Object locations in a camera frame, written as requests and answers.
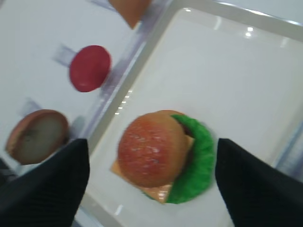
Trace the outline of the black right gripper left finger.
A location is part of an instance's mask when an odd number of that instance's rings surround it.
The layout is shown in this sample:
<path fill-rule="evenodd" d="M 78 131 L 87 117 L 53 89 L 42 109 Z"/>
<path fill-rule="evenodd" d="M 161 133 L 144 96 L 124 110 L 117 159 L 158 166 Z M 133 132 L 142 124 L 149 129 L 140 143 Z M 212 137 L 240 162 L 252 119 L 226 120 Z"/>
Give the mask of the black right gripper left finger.
<path fill-rule="evenodd" d="M 76 139 L 50 159 L 0 189 L 2 227 L 70 227 L 90 174 L 86 139 Z"/>

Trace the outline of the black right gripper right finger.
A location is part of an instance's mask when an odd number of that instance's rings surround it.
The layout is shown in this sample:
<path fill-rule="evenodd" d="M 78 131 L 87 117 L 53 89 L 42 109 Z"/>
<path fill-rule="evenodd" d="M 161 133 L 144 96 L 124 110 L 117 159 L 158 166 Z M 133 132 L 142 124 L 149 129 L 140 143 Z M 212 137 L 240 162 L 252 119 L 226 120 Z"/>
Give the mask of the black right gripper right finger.
<path fill-rule="evenodd" d="M 301 227 L 303 184 L 230 139 L 219 139 L 216 182 L 236 227 Z"/>

